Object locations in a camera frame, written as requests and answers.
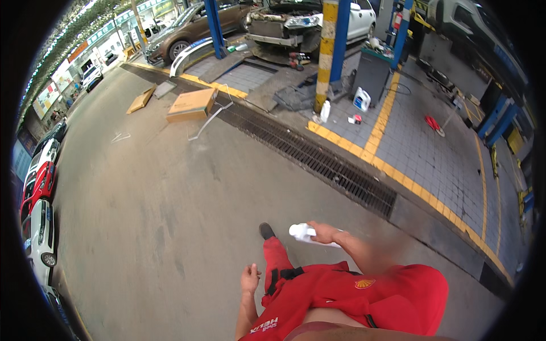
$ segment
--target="hand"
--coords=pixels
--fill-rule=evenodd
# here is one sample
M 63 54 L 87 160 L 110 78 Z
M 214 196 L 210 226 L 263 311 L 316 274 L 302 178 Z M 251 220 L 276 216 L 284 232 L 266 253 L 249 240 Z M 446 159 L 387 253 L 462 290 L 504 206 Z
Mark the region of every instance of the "hand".
M 256 264 L 247 265 L 242 271 L 241 274 L 241 291 L 243 294 L 249 292 L 251 295 L 254 295 L 256 288 L 258 287 L 258 281 L 262 272 L 258 271 L 258 266 Z
M 311 240 L 323 244 L 335 243 L 334 236 L 342 232 L 333 226 L 317 223 L 314 220 L 311 222 L 307 222 L 307 224 L 310 227 L 314 228 L 315 232 L 317 233 L 317 236 L 311 237 Z

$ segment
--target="foot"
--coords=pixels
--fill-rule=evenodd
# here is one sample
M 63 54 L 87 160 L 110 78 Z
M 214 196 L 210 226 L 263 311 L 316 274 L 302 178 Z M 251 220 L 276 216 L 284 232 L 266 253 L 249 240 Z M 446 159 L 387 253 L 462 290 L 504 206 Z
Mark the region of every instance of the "foot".
M 259 230 L 260 230 L 260 235 L 265 240 L 268 240 L 271 237 L 276 237 L 275 233 L 273 232 L 273 229 L 271 228 L 271 226 L 269 226 L 268 223 L 261 223 Z

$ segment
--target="shell logo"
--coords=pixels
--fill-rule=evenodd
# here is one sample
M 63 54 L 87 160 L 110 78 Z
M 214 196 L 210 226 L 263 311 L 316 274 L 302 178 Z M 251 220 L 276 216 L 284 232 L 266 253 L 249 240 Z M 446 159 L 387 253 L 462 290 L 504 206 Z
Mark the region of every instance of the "shell logo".
M 375 279 L 361 279 L 354 282 L 354 287 L 357 289 L 366 289 L 369 288 L 373 283 L 375 283 Z

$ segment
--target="tiled floor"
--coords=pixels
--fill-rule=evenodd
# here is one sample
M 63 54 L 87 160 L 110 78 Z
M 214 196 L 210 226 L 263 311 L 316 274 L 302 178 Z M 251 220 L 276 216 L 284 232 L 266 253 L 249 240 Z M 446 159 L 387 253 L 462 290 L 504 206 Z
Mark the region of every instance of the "tiled floor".
M 200 77 L 210 68 L 214 67 L 216 60 L 214 56 L 207 57 L 189 67 L 185 73 Z M 215 82 L 220 84 L 227 83 L 232 88 L 249 93 L 251 90 L 265 83 L 271 76 L 273 76 L 273 73 L 269 71 L 242 64 L 223 74 Z
M 425 201 L 429 204 L 436 206 L 435 203 L 442 203 L 435 208 L 438 210 L 440 207 L 439 211 L 459 228 L 468 226 L 478 246 L 494 261 L 499 261 L 506 273 L 513 277 L 518 256 L 525 248 L 519 226 L 518 195 L 513 184 L 521 171 L 517 167 L 517 171 L 511 168 L 510 162 L 515 164 L 513 155 L 506 155 L 502 149 L 506 145 L 504 141 L 497 143 L 503 152 L 499 156 L 501 166 L 497 186 L 489 150 L 477 139 L 474 130 L 468 129 L 463 122 L 463 118 L 467 117 L 466 109 L 454 112 L 442 100 L 443 95 L 435 91 L 434 84 L 426 80 L 419 84 L 400 75 L 399 84 L 407 88 L 397 88 L 392 109 L 386 116 L 388 121 L 384 132 L 379 134 L 378 146 L 374 148 L 374 161 L 380 160 L 378 164 L 383 168 L 384 164 L 391 166 L 392 174 L 399 171 L 399 177 L 393 175 L 399 182 L 406 182 L 407 179 L 409 183 L 417 184 L 417 188 L 422 187 L 425 190 L 422 193 L 427 195 L 421 197 L 427 199 Z M 362 152 L 358 148 L 357 153 L 350 152 L 360 153 L 358 156 L 366 160 L 365 146 L 378 134 L 374 126 L 379 122 L 378 117 L 385 117 L 382 106 L 388 102 L 385 101 L 388 92 L 385 90 L 379 105 L 367 112 L 359 111 L 346 98 L 332 104 L 330 118 L 322 126 L 338 136 L 332 138 L 330 134 L 326 138 L 330 141 L 350 141 L 351 145 L 363 149 Z M 425 116 L 429 115 L 442 126 L 451 113 L 454 116 L 443 128 L 446 137 L 439 136 L 425 122 Z M 362 116 L 361 125 L 348 123 L 347 117 L 354 114 Z

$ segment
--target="brown car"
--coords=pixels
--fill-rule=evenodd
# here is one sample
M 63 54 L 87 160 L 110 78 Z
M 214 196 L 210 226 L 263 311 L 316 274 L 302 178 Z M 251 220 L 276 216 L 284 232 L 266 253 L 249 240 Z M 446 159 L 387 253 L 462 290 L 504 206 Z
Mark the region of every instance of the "brown car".
M 252 9 L 252 0 L 218 0 L 216 5 L 222 34 L 237 30 L 247 31 L 246 15 Z M 170 64 L 191 43 L 209 36 L 205 5 L 200 2 L 182 12 L 170 27 L 149 42 L 145 52 L 146 59 L 150 64 L 161 60 Z

